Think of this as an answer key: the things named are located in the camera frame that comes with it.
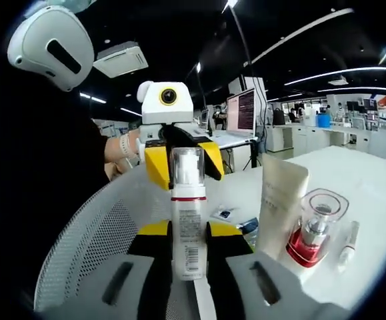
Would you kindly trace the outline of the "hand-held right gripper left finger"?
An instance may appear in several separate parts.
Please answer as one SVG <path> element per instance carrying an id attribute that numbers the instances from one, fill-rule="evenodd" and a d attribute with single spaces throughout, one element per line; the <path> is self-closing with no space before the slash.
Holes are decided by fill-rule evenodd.
<path id="1" fill-rule="evenodd" d="M 172 284 L 172 224 L 140 228 L 126 254 L 113 255 L 86 276 L 79 298 L 90 319 L 164 319 Z"/>

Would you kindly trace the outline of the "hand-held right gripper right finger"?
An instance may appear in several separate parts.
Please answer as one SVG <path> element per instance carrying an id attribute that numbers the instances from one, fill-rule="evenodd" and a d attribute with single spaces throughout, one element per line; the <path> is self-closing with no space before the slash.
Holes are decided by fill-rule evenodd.
<path id="1" fill-rule="evenodd" d="M 206 226 L 207 281 L 218 319 L 348 319 L 306 294 L 299 278 L 223 223 Z"/>

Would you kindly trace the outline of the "person's left hand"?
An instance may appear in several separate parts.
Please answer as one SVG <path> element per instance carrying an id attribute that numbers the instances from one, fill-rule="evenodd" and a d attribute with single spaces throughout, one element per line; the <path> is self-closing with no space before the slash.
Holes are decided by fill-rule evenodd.
<path id="1" fill-rule="evenodd" d="M 139 163 L 145 162 L 145 145 L 141 142 L 140 129 L 134 129 L 128 132 L 129 160 L 138 160 Z"/>

